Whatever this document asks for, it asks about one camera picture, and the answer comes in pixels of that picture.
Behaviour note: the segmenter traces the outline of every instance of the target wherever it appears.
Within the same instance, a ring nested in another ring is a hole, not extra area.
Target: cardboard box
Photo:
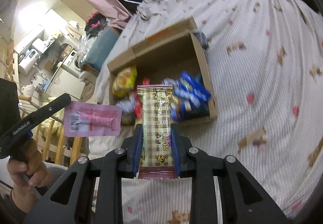
[[[138,84],[144,77],[149,78],[151,84],[160,84],[167,77],[178,79],[185,70],[192,76],[201,73],[204,86],[212,97],[208,102],[208,117],[195,118],[183,123],[203,123],[217,118],[216,98],[205,52],[193,34],[196,28],[193,18],[183,20],[130,47],[108,63],[109,104],[116,104],[116,98],[112,94],[115,76],[128,66],[136,65]]]

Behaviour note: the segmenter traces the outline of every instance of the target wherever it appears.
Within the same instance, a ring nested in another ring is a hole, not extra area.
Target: pink bag
[[[71,101],[64,110],[66,136],[118,136],[122,109]]]

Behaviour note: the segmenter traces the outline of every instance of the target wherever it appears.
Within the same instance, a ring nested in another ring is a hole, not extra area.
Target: yellow snack bag
[[[113,82],[113,95],[119,98],[125,97],[132,89],[135,88],[136,78],[137,69],[135,66],[131,66],[120,71]]]

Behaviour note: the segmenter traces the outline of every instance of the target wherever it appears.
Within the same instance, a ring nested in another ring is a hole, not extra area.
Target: screw
[[[80,164],[84,164],[85,162],[87,162],[88,158],[86,156],[82,156],[78,159],[78,163]]]
[[[114,150],[114,152],[117,153],[117,154],[122,154],[124,152],[124,149],[123,148],[116,148]]]
[[[199,151],[199,149],[196,147],[191,147],[188,151],[192,154],[196,154]]]
[[[227,156],[227,161],[230,163],[235,162],[235,157],[234,156]]]

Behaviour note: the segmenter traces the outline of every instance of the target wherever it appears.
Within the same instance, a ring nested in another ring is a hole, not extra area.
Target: bed
[[[209,155],[236,156],[294,218],[323,171],[323,19],[303,1],[144,0],[101,69],[97,101],[109,102],[106,63],[190,16],[208,38],[218,118],[182,127],[181,134]],[[90,159],[120,147],[132,133],[133,127],[123,127],[118,137],[89,138]],[[261,141],[249,141],[253,134]],[[125,223],[188,223],[189,179],[122,184]],[[218,208],[219,223],[221,214]]]

